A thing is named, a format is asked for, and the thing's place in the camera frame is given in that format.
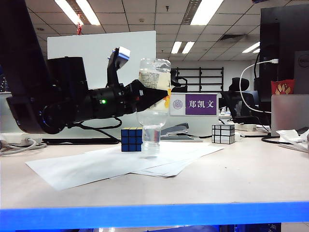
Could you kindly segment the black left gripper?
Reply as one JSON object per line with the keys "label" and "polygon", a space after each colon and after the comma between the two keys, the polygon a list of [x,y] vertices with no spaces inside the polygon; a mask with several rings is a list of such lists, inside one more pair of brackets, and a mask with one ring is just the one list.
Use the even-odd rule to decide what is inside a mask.
{"label": "black left gripper", "polygon": [[168,95],[167,90],[145,87],[140,81],[134,80],[127,86],[118,81],[107,83],[106,117],[118,117],[144,111]]}

